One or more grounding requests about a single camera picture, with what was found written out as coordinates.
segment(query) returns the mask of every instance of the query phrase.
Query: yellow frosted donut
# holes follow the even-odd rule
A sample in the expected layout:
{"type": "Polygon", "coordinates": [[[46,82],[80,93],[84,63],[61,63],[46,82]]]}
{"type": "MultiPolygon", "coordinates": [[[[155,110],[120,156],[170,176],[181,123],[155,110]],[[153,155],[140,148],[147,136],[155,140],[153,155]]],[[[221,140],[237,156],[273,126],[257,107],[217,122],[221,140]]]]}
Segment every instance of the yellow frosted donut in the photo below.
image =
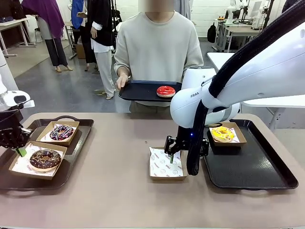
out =
{"type": "Polygon", "coordinates": [[[219,142],[231,142],[234,138],[233,132],[224,126],[213,128],[212,135],[219,142]]]}

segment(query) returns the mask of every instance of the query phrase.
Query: purple headscarf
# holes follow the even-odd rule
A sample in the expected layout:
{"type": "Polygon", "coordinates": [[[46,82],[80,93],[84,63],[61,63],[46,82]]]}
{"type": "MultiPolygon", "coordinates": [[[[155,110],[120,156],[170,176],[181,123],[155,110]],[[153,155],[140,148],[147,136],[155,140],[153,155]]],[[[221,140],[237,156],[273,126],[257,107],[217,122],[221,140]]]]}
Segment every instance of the purple headscarf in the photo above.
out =
{"type": "Polygon", "coordinates": [[[56,0],[23,0],[21,5],[24,8],[25,13],[27,10],[33,11],[44,19],[49,25],[54,38],[62,37],[64,22],[56,0]]]}

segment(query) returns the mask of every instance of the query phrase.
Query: white pants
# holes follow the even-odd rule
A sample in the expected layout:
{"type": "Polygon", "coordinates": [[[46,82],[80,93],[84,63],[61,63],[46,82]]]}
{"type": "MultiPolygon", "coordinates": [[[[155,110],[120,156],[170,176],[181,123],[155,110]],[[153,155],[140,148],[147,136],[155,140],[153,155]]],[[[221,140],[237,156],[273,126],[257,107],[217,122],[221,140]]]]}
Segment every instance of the white pants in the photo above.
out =
{"type": "Polygon", "coordinates": [[[100,70],[102,82],[104,85],[107,97],[114,95],[114,83],[111,76],[112,55],[111,50],[108,52],[95,52],[95,58],[100,70]]]}

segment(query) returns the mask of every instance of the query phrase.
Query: black tray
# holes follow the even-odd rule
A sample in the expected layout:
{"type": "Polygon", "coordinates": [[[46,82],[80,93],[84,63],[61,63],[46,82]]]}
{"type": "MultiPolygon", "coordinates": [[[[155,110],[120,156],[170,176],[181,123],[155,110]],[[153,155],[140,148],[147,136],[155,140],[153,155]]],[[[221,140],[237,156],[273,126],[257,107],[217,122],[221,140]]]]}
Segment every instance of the black tray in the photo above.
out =
{"type": "Polygon", "coordinates": [[[292,189],[298,181],[265,137],[249,120],[230,120],[242,131],[247,143],[241,147],[214,146],[208,128],[205,137],[210,142],[205,156],[211,182],[220,188],[248,190],[292,189]]]}
{"type": "Polygon", "coordinates": [[[157,96],[157,89],[161,86],[173,87],[177,93],[181,90],[182,84],[167,81],[130,80],[120,90],[119,97],[131,101],[170,102],[172,98],[161,98],[157,96]]]}
{"type": "Polygon", "coordinates": [[[13,174],[9,171],[9,167],[16,157],[16,152],[7,149],[0,157],[0,189],[16,191],[58,189],[67,182],[94,121],[91,119],[77,119],[72,116],[60,116],[54,119],[35,120],[28,129],[33,130],[30,141],[36,141],[51,121],[58,121],[63,118],[73,119],[74,121],[80,122],[80,124],[54,178],[52,180],[43,180],[13,174]]]}

